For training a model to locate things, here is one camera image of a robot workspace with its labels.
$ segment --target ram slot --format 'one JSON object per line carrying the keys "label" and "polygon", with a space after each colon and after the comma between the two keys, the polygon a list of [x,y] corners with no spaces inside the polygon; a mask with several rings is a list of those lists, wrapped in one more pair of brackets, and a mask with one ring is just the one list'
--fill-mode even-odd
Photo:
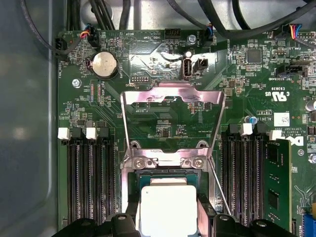
{"label": "ram slot", "polygon": [[221,150],[221,186],[223,189],[224,196],[228,205],[231,207],[230,199],[229,199],[229,171],[228,171],[228,162],[230,161],[230,153],[229,153],[229,142],[227,141],[227,137],[222,136],[222,150]]}
{"label": "ram slot", "polygon": [[242,141],[236,141],[236,169],[235,169],[235,188],[237,219],[243,224],[243,188],[244,188],[244,160],[242,153]]}
{"label": "ram slot", "polygon": [[89,218],[90,209],[90,176],[89,176],[89,149],[88,145],[84,144],[79,151],[79,191],[80,191],[80,205],[81,218]]}
{"label": "ram slot", "polygon": [[98,223],[102,223],[102,156],[100,145],[91,145],[93,156],[93,219]]}
{"label": "ram slot", "polygon": [[236,216],[237,215],[237,208],[236,208],[236,145],[237,142],[235,139],[231,139],[229,141],[229,154],[230,154],[230,163],[231,163],[231,173],[228,179],[230,182],[230,192],[229,195],[231,196],[231,211]]}
{"label": "ram slot", "polygon": [[256,157],[256,168],[254,167],[253,176],[256,177],[255,182],[255,198],[256,198],[256,205],[255,205],[255,219],[263,218],[263,210],[264,210],[264,203],[263,203],[263,190],[264,190],[264,183],[263,183],[263,172],[264,172],[264,160],[265,156],[267,155],[267,148],[266,148],[266,140],[262,136],[256,136],[255,138],[255,155]]}
{"label": "ram slot", "polygon": [[249,222],[255,219],[255,206],[256,206],[256,194],[257,191],[255,189],[257,176],[257,156],[256,156],[256,146],[253,137],[251,136],[251,141],[249,144],[249,170],[248,170],[248,190],[249,190]]}
{"label": "ram slot", "polygon": [[105,214],[106,216],[115,213],[115,160],[114,149],[110,141],[104,146],[104,161],[105,161]]}
{"label": "ram slot", "polygon": [[67,201],[68,201],[68,225],[76,219],[76,198],[74,198],[74,173],[73,164],[75,162],[74,145],[67,145]]}
{"label": "ram slot", "polygon": [[78,184],[78,150],[80,145],[71,144],[67,146],[67,176],[68,176],[68,224],[80,218],[79,206],[79,184]]}

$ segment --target wire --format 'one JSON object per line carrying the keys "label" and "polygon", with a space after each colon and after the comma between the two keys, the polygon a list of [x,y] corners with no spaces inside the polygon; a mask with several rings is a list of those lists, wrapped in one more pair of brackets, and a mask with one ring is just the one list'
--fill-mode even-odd
{"label": "wire", "polygon": [[108,30],[115,30],[115,27],[114,27],[113,21],[111,19],[110,13],[109,13],[108,8],[107,8],[106,4],[104,3],[104,1],[103,0],[97,0],[97,4],[100,7],[100,10],[102,12],[102,15],[103,15],[105,24],[107,26],[107,29]]}
{"label": "wire", "polygon": [[239,26],[243,30],[250,30],[250,27],[248,26],[247,22],[245,21],[244,17],[242,16],[242,12],[239,5],[239,0],[232,0],[233,5],[233,12],[235,15],[235,18],[239,24]]}
{"label": "wire", "polygon": [[187,14],[180,6],[179,4],[175,1],[175,0],[167,0],[167,2],[169,3],[169,5],[181,16],[183,16],[185,19],[187,19],[188,21],[190,21],[193,25],[196,25],[197,27],[206,30],[206,25],[202,24],[201,22],[197,21],[196,19],[194,19],[192,16],[190,16],[189,14]]}
{"label": "wire", "polygon": [[78,0],[72,0],[73,2],[73,27],[75,31],[81,30],[80,26],[80,4]]}
{"label": "wire", "polygon": [[294,35],[294,29],[293,29],[292,25],[290,25],[290,31],[291,31],[292,40],[294,40],[295,39],[295,35]]}
{"label": "wire", "polygon": [[73,42],[66,50],[59,50],[53,46],[51,46],[49,43],[47,43],[44,38],[41,36],[41,34],[39,33],[39,31],[37,30],[33,20],[31,19],[30,13],[28,11],[28,8],[26,6],[25,0],[20,0],[20,6],[22,9],[22,13],[24,15],[25,20],[27,21],[31,31],[33,32],[33,34],[35,35],[35,37],[38,39],[38,41],[43,44],[46,48],[50,49],[52,52],[56,53],[56,54],[63,54],[63,55],[67,55],[70,52],[74,51],[74,49],[80,44],[81,42],[81,38],[78,37],[75,42]]}
{"label": "wire", "polygon": [[299,8],[295,12],[292,12],[291,14],[284,16],[277,21],[274,21],[272,23],[269,23],[265,26],[261,26],[255,29],[251,30],[241,30],[241,31],[228,31],[225,29],[224,25],[222,24],[220,18],[217,15],[217,12],[211,2],[211,0],[198,0],[202,10],[204,11],[205,15],[209,19],[210,22],[212,22],[212,25],[216,28],[218,34],[223,36],[227,39],[244,39],[244,38],[251,38],[258,34],[261,34],[263,32],[271,31],[280,25],[287,24],[300,16],[304,15],[311,9],[313,9],[316,6],[316,0],[311,1],[310,3],[304,5],[303,7]]}
{"label": "wire", "polygon": [[298,25],[298,27],[296,28],[296,31],[295,31],[295,38],[298,37],[298,33],[300,31],[300,29],[302,28],[302,24]]}
{"label": "wire", "polygon": [[121,15],[120,21],[119,21],[119,29],[120,30],[127,29],[130,6],[131,6],[130,0],[123,0],[123,11],[122,11],[122,15]]}
{"label": "wire", "polygon": [[207,29],[209,30],[210,35],[213,35],[213,29],[212,26],[207,26]]}
{"label": "wire", "polygon": [[71,31],[73,29],[73,0],[67,0],[67,17],[66,17],[66,29]]}
{"label": "wire", "polygon": [[80,38],[85,38],[86,36],[89,36],[90,32],[89,31],[82,31],[79,35]]}
{"label": "wire", "polygon": [[97,21],[98,21],[98,24],[99,24],[101,30],[106,30],[107,29],[106,24],[105,24],[105,21],[103,20],[101,11],[99,9],[99,6],[98,6],[96,0],[89,0],[89,1],[90,1],[92,10],[94,12],[95,18],[97,18]]}

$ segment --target green circuit board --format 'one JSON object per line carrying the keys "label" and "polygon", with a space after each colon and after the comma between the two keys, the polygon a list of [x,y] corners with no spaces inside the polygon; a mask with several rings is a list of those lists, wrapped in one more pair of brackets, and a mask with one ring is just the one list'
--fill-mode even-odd
{"label": "green circuit board", "polygon": [[[264,182],[272,183],[274,188],[263,191],[266,192],[264,199],[270,200],[264,207],[263,218],[288,230],[291,230],[293,218],[296,234],[303,236],[302,215],[311,212],[316,194],[316,164],[309,162],[310,155],[316,153],[316,133],[310,132],[315,124],[305,108],[306,101],[316,96],[315,51],[290,37],[276,39],[273,32],[239,41],[214,36],[211,46],[205,46],[204,32],[198,30],[182,30],[177,39],[167,38],[165,30],[99,33],[101,50],[111,52],[119,63],[118,74],[108,80],[97,78],[85,63],[95,50],[83,40],[70,53],[68,62],[58,62],[58,126],[70,130],[80,127],[83,133],[90,126],[110,129],[116,212],[121,208],[119,164],[126,151],[120,94],[149,90],[162,81],[183,81],[179,58],[190,51],[193,68],[199,59],[206,60],[207,66],[194,70],[185,82],[197,90],[220,90],[227,96],[218,134],[225,132],[229,124],[241,126],[245,118],[251,116],[266,124],[268,131],[281,130],[284,139],[289,141],[290,150],[285,148],[276,154],[280,156],[280,165],[267,164],[264,170]],[[61,32],[59,37],[71,43],[78,35],[79,32]],[[187,43],[189,35],[197,37],[195,45]],[[299,37],[316,40],[315,32],[301,32]],[[282,70],[289,65],[302,66],[303,70],[290,73]],[[72,85],[74,79],[80,80],[79,88]],[[127,111],[130,140],[138,141],[142,148],[171,152],[194,148],[200,140],[208,141],[217,107],[167,97],[159,104],[133,104]],[[213,156],[219,174],[220,145],[221,136],[218,135]],[[68,215],[66,146],[59,146],[58,160],[59,224],[62,228]]]}

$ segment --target dimm slot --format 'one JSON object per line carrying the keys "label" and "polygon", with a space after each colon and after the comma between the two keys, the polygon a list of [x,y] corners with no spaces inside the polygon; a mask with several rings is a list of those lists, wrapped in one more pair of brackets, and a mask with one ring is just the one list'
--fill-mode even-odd
{"label": "dimm slot", "polygon": [[229,186],[230,186],[230,193],[228,193],[228,195],[231,196],[231,210],[233,213],[236,212],[236,188],[235,188],[235,183],[236,183],[236,180],[235,180],[235,165],[236,165],[236,155],[235,155],[235,152],[236,152],[236,142],[233,141],[233,142],[230,142],[229,143],[229,152],[228,154],[230,159],[229,159],[229,162],[231,162],[231,177],[228,177],[227,179],[230,181],[232,179],[232,182],[229,183]]}
{"label": "dimm slot", "polygon": [[232,214],[248,226],[263,217],[264,138],[222,134],[222,187]]}
{"label": "dimm slot", "polygon": [[105,151],[105,210],[106,216],[115,213],[115,160],[111,141],[104,146]]}
{"label": "dimm slot", "polygon": [[73,146],[67,145],[67,201],[68,201],[68,224],[72,223],[74,218],[74,198],[73,198]]}

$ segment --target internal usb port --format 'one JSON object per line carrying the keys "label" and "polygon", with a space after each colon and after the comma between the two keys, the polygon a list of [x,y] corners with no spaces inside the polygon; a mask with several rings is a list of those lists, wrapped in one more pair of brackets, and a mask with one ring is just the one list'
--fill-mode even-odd
{"label": "internal usb port", "polygon": [[186,58],[182,61],[182,75],[184,80],[189,80],[192,77],[193,69],[192,69],[192,60],[190,58]]}

